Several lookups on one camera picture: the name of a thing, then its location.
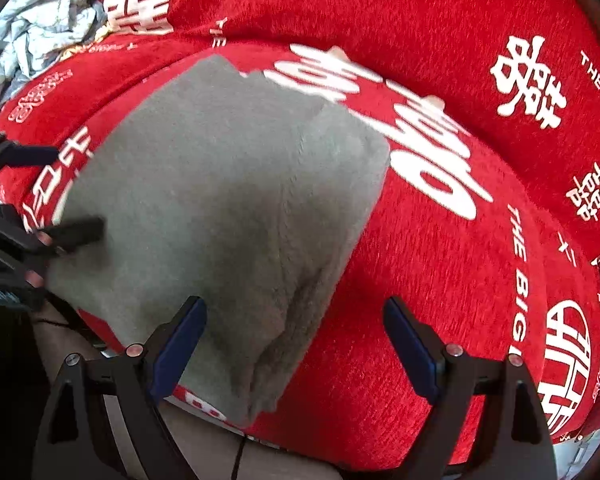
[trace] gray cloth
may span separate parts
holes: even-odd
[[[10,0],[0,12],[0,106],[106,21],[96,0]]]
[[[306,352],[388,159],[384,137],[343,106],[214,56],[98,149],[64,216],[105,216],[106,240],[60,258],[48,287],[125,345],[201,296],[208,325],[181,384],[249,424]]]

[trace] metal screw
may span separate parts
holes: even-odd
[[[457,343],[449,343],[446,346],[446,353],[452,355],[453,357],[460,357],[464,354],[464,349]]]
[[[69,366],[75,366],[80,362],[80,356],[78,354],[69,354],[64,362]]]
[[[36,237],[38,238],[38,240],[40,240],[43,244],[45,244],[47,247],[51,246],[54,242],[53,238],[51,236],[49,236],[46,233],[43,233],[42,231],[39,231],[36,233]]]
[[[518,354],[509,354],[509,362],[515,367],[522,366],[525,363]]]
[[[144,351],[144,347],[141,344],[133,344],[126,349],[126,354],[129,357],[138,357]]]
[[[35,288],[40,288],[45,284],[44,278],[35,270],[28,270],[25,272],[24,279],[27,281],[27,283],[29,283],[29,285],[34,286]]]

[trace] blue gripper pad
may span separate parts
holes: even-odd
[[[200,336],[205,331],[205,302],[191,296],[183,307],[188,307],[189,311],[184,315],[154,363],[154,382],[149,393],[156,401],[173,393]]]
[[[382,321],[414,391],[433,405],[440,394],[436,360],[395,298],[389,298],[384,304]]]

